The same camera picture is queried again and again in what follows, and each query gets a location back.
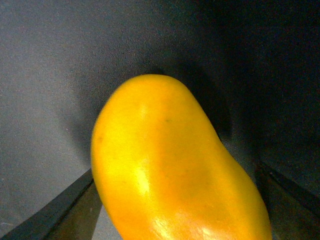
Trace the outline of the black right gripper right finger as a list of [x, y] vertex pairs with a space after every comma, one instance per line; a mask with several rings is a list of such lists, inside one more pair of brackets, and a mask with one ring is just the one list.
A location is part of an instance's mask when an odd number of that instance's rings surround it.
[[274, 240], [318, 240], [320, 198], [263, 162], [255, 168]]

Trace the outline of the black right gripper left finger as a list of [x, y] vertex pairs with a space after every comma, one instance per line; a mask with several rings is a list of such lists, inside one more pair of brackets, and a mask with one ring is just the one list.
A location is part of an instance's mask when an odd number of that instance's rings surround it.
[[2, 240], [91, 240], [102, 202], [89, 169]]

